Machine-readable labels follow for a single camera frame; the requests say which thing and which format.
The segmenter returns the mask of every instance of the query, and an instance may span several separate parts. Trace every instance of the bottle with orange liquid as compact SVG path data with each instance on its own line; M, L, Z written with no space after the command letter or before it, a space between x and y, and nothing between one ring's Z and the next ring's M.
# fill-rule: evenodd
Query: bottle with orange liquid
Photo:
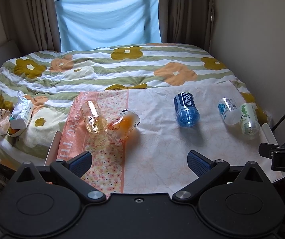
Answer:
M111 121L107 126L106 133L109 141L118 146L121 145L139 123L140 118L136 113L130 110L123 110L118 118Z
M81 106L81 114L89 133L101 133L105 131L107 120L96 101L85 102Z

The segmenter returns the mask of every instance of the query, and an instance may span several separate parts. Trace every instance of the screw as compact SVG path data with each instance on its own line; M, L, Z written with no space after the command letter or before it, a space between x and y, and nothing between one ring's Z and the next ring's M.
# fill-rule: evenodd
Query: screw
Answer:
M137 203L142 203L142 202L143 202L143 199L135 199L135 202L137 202Z
M87 194L87 197L90 199L100 199L104 194L101 191L91 191Z
M178 199L187 199L191 197L191 193L188 191L178 191L175 195Z

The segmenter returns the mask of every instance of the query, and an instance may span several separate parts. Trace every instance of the white bottle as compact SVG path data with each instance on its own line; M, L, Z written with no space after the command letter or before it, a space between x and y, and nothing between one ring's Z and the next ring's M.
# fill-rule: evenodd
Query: white bottle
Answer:
M240 121L241 112L231 98L222 98L218 102L220 115L227 125L234 125Z
M260 124L251 103L243 103L241 109L241 130L249 139L260 136Z

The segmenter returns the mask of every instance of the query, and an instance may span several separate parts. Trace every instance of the brown curtain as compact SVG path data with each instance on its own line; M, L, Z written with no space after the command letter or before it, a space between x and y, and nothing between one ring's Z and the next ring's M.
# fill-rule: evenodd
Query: brown curtain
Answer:
M22 53L60 52L55 0L0 0L0 12L8 40Z
M163 43L184 43L209 51L213 0L159 0Z

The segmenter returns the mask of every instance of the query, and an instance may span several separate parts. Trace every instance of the crumpled plastic packaging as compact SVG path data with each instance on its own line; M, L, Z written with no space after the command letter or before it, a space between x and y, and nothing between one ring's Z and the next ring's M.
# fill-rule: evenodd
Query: crumpled plastic packaging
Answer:
M17 92L17 104L9 120L12 129L27 128L33 111L33 103L23 97L22 91Z
M11 112L9 110L1 110L0 114L0 136L6 135L9 129L9 118L11 116Z
M109 142L115 145L121 145L128 137L131 131L140 123L139 116L131 110L123 110L119 116L112 120L106 129Z

